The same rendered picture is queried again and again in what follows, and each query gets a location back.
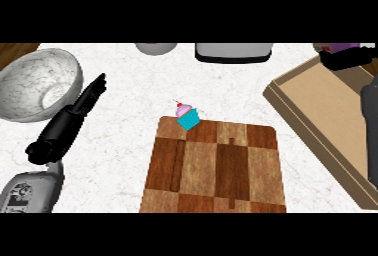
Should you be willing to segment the white marble bowl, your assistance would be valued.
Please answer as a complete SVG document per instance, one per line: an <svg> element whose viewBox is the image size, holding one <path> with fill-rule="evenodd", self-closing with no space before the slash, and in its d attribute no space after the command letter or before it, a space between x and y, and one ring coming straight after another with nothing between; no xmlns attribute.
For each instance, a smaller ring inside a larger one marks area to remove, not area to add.
<svg viewBox="0 0 378 256"><path fill-rule="evenodd" d="M82 88L75 56L58 48L27 53L0 71L0 118L20 123L50 119Z"/></svg>

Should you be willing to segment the purple can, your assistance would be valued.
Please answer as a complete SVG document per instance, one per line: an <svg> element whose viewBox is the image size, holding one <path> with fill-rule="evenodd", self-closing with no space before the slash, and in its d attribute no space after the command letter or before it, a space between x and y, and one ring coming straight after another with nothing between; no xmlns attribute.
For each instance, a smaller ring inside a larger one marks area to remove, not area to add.
<svg viewBox="0 0 378 256"><path fill-rule="evenodd" d="M348 48L355 48L358 46L360 46L358 43L329 43L327 44L330 53L339 52Z"/></svg>

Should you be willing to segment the grey round container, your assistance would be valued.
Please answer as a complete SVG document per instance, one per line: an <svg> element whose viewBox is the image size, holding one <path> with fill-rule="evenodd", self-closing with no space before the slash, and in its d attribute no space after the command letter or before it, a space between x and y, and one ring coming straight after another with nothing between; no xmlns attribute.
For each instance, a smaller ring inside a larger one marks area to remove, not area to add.
<svg viewBox="0 0 378 256"><path fill-rule="evenodd" d="M177 44L175 43L137 43L135 48L137 50L149 55L149 56L157 56L166 54L174 48Z"/></svg>

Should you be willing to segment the pink cupcake with blue wrapper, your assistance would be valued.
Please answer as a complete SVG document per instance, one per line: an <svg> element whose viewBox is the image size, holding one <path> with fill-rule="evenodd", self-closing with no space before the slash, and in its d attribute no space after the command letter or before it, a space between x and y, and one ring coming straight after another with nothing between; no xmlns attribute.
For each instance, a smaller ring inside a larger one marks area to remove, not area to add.
<svg viewBox="0 0 378 256"><path fill-rule="evenodd" d="M177 123L185 131L200 122L197 110L188 104L177 103L175 116Z"/></svg>

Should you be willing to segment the brown wooden panel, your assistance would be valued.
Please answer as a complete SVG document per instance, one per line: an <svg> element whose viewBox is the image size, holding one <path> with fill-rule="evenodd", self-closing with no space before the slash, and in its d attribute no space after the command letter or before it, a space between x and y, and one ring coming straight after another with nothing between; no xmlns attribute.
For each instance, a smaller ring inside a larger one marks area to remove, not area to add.
<svg viewBox="0 0 378 256"><path fill-rule="evenodd" d="M0 43L0 71L25 54L33 52L38 43Z"/></svg>

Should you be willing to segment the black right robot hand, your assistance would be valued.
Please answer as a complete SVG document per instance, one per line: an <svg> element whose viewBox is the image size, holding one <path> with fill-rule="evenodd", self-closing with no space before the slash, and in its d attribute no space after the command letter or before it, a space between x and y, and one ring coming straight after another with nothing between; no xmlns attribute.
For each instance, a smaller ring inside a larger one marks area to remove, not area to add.
<svg viewBox="0 0 378 256"><path fill-rule="evenodd" d="M372 62L372 59L378 57L378 49L369 47L351 47L335 53L326 51L318 52L320 62L323 66L338 71Z"/></svg>

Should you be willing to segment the tan cardboard box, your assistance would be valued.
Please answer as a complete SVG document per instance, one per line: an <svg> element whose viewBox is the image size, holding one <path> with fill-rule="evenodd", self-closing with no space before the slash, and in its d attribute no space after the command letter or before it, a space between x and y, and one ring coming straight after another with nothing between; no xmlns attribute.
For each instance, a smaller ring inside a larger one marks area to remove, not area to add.
<svg viewBox="0 0 378 256"><path fill-rule="evenodd" d="M367 181L360 90L373 75L360 67L330 71L317 57L271 80L262 95L358 207L378 210Z"/></svg>

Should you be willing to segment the brown checkered wooden cutting board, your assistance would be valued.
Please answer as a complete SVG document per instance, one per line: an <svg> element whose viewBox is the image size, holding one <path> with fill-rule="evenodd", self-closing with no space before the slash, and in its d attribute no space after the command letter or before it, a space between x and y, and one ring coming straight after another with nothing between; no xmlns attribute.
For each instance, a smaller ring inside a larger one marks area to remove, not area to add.
<svg viewBox="0 0 378 256"><path fill-rule="evenodd" d="M284 212L274 129L203 120L184 130L160 117L140 210Z"/></svg>

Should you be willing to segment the pale appliance with black base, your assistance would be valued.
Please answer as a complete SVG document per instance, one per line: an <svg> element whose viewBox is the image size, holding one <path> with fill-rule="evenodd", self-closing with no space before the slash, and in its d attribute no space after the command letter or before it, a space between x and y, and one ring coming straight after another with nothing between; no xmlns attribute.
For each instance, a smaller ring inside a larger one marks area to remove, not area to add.
<svg viewBox="0 0 378 256"><path fill-rule="evenodd" d="M206 63L261 63L270 58L271 48L271 43L196 43L194 58Z"/></svg>

